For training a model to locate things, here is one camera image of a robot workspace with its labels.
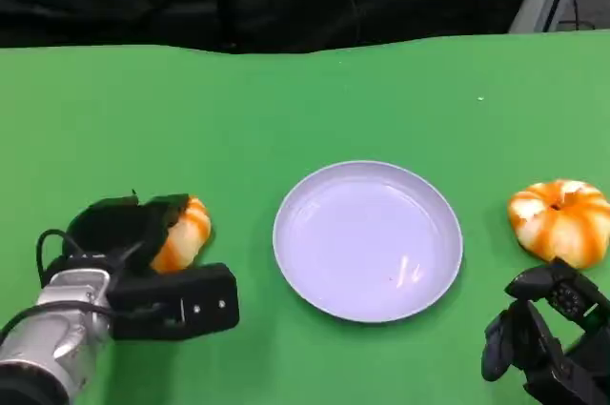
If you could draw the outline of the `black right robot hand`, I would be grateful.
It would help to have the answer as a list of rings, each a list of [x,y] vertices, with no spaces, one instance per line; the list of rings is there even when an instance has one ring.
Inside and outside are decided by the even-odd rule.
[[[484,331],[482,377],[497,381],[513,366],[541,404],[607,404],[609,299],[597,285],[557,257],[520,273],[505,292],[514,301]],[[582,329],[568,349],[536,308],[539,300]]]

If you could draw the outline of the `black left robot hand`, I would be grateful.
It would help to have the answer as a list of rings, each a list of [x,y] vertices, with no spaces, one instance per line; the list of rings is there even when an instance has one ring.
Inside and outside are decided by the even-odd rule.
[[[97,260],[135,276],[183,270],[201,248],[197,227],[188,218],[189,202],[186,194],[146,203],[134,194],[102,199],[72,220],[62,255]]]

